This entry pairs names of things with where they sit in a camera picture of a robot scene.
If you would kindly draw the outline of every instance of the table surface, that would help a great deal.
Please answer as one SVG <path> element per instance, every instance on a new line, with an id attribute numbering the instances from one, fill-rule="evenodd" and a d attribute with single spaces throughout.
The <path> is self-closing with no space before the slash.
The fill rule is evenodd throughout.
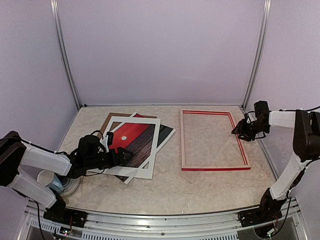
<path id="1" fill-rule="evenodd" d="M 113 175 L 83 177 L 76 192 L 64 200 L 67 206 L 106 213 L 173 215 L 224 211 L 259 204 L 274 182 L 270 166 L 257 142 L 244 142 L 251 169 L 244 171 L 181 171 L 180 110 L 231 112 L 235 122 L 243 118 L 237 106 L 113 106 L 83 107 L 67 132 L 61 151 L 71 152 L 84 135 L 101 128 L 109 113 L 157 116 L 161 124 L 176 129 L 156 154 L 152 179 L 134 178 L 128 185 Z M 194 129 L 209 124 L 203 120 Z M 206 134 L 214 146 L 220 139 Z"/>

